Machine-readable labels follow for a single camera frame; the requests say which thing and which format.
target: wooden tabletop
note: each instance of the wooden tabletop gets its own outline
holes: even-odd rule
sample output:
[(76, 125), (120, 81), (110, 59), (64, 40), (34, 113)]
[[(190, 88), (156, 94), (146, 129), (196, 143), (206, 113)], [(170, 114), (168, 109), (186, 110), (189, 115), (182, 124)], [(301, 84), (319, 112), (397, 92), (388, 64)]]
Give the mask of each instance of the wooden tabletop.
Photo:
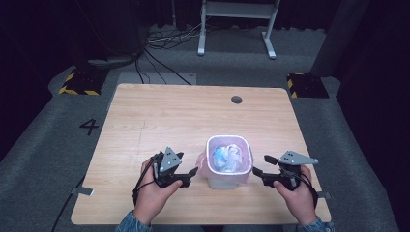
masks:
[[(239, 96), (241, 103), (232, 102)], [(286, 151), (309, 156), (292, 105), (279, 88), (186, 85), (118, 86), (108, 111), (83, 186), (92, 196), (79, 195), (72, 214), (75, 224), (118, 224), (133, 209), (132, 190), (141, 163), (167, 146), (183, 152), (176, 173), (188, 173), (217, 134), (247, 140), (253, 165), (268, 173), (278, 166), (264, 155), (279, 158)], [(312, 165), (312, 182), (321, 187)], [(316, 213), (330, 221), (324, 199)], [(196, 175), (180, 188), (153, 220), (155, 224), (288, 224), (297, 223), (273, 188), (252, 173), (235, 189), (212, 189)]]

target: white metal frame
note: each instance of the white metal frame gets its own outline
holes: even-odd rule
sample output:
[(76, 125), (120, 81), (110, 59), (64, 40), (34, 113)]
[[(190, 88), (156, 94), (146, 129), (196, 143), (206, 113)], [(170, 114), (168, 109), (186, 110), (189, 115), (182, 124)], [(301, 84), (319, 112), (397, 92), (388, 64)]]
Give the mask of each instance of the white metal frame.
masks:
[(271, 33), (277, 17), (280, 0), (274, 4), (251, 4), (232, 2), (213, 2), (202, 0), (201, 33), (199, 35), (198, 55), (205, 54), (206, 16), (228, 16), (269, 19), (268, 31), (262, 32), (262, 38), (271, 59), (277, 58), (271, 42)]

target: blue sleeve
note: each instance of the blue sleeve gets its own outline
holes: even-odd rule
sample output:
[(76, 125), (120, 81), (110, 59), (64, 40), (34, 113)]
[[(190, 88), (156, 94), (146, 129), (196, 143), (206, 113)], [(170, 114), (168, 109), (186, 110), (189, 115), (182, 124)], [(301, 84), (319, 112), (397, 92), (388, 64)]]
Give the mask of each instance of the blue sleeve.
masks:
[(152, 232), (153, 228), (148, 227), (135, 218), (130, 211), (115, 229), (115, 232)]
[(298, 231), (302, 232), (335, 232), (334, 224), (332, 222), (324, 223), (320, 217), (312, 224), (305, 226), (298, 226)]

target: person's left hand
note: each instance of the person's left hand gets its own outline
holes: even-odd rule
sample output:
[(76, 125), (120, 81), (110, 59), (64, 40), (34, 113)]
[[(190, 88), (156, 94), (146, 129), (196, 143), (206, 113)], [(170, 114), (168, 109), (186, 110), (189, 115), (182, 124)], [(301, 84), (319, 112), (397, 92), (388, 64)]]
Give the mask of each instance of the person's left hand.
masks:
[[(149, 163), (149, 159), (142, 163), (141, 173)], [(154, 170), (150, 166), (142, 179), (141, 186), (154, 181)], [(150, 225), (151, 220), (160, 213), (165, 206), (166, 200), (182, 185), (182, 181), (176, 181), (167, 188), (160, 188), (155, 182), (144, 186), (138, 193), (133, 215), (143, 224)]]

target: hand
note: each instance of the hand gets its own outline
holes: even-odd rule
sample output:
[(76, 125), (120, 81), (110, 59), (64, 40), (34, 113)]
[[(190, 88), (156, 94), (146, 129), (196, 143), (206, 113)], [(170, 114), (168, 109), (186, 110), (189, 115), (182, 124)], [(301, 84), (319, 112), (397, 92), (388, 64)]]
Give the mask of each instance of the hand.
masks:
[[(149, 163), (149, 159), (142, 163), (141, 173)], [(141, 186), (154, 181), (154, 170), (150, 166), (142, 179)], [(133, 215), (143, 224), (150, 225), (151, 220), (160, 213), (165, 206), (166, 200), (182, 185), (182, 181), (176, 181), (167, 188), (160, 188), (156, 183), (143, 187), (135, 203)]]
[[(302, 174), (306, 175), (311, 180), (310, 170), (302, 165)], [(314, 211), (313, 196), (310, 193), (308, 186), (301, 184), (293, 191), (288, 190), (281, 182), (275, 181), (274, 186), (278, 193), (286, 201), (286, 206), (290, 213), (299, 221), (300, 225), (312, 224), (317, 220), (317, 215)]]

